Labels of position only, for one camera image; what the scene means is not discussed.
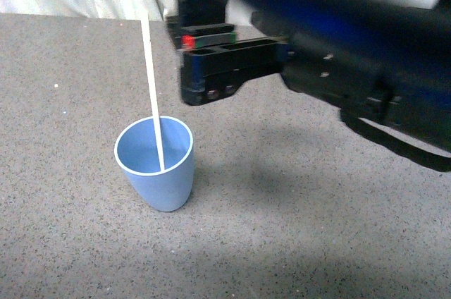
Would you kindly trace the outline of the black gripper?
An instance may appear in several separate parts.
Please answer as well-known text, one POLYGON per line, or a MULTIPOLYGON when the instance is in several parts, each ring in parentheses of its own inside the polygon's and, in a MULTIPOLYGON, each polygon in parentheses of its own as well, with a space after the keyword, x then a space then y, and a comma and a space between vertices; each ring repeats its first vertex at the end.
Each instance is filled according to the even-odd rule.
POLYGON ((226 22, 228 0, 176 0, 166 19, 180 56, 180 96, 190 106, 231 97, 247 81, 281 73, 288 43, 279 37, 239 40, 226 22))

